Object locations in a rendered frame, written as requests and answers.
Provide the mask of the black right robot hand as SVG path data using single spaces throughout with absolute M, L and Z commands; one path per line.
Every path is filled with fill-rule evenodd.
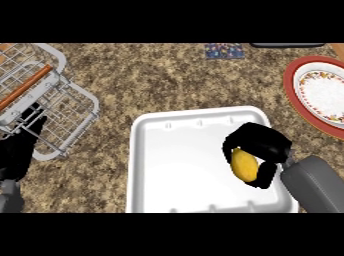
M 289 158 L 292 141 L 274 129 L 247 122 L 225 137 L 222 142 L 222 155 L 227 163 L 231 163 L 234 148 L 240 148 L 256 159 L 258 173 L 252 182 L 246 185 L 267 189 L 270 187 L 277 164 Z

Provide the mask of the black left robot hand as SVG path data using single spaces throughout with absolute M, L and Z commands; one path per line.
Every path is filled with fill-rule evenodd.
M 22 119 L 30 125 L 29 131 L 20 128 L 20 132 L 0 140 L 0 182 L 4 180 L 19 181 L 27 172 L 33 147 L 42 130 L 47 117 L 39 104 L 22 113 Z

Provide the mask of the yellow lemon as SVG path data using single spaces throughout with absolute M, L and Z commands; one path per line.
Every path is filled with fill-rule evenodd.
M 256 179 L 256 173 L 258 173 L 256 159 L 240 148 L 233 149 L 230 166 L 231 166 L 231 171 L 234 176 L 243 182 L 252 182 Z

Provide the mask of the white plastic tray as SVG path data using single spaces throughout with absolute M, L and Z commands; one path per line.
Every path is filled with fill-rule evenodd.
M 224 159 L 225 136 L 246 123 L 270 124 L 253 106 L 147 113 L 129 133 L 128 213 L 295 213 L 281 181 L 267 189 L 237 179 Z

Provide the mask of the white floral rimmed plate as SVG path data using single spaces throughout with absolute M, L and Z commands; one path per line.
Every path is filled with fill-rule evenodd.
M 292 87 L 308 113 L 324 124 L 344 129 L 344 68 L 326 62 L 301 65 Z

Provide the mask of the red oval placemat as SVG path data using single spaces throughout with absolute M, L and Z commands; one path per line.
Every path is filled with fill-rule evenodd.
M 305 120 L 305 122 L 326 135 L 344 140 L 344 129 L 336 128 L 335 126 L 324 123 L 307 110 L 302 106 L 302 103 L 298 99 L 296 93 L 293 92 L 293 75 L 296 73 L 298 68 L 309 64 L 312 62 L 323 62 L 333 64 L 335 66 L 344 68 L 344 62 L 329 58 L 326 56 L 304 56 L 295 59 L 286 66 L 283 72 L 283 91 L 289 100 L 289 104 L 298 113 L 299 117 Z

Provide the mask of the blue patterned box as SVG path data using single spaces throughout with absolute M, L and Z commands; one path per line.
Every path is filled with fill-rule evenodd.
M 240 59 L 245 57 L 240 43 L 208 43 L 203 49 L 208 59 Z

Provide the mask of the dark grey appliance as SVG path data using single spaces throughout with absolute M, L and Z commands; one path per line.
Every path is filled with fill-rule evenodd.
M 326 43 L 249 43 L 255 48 L 314 48 Z

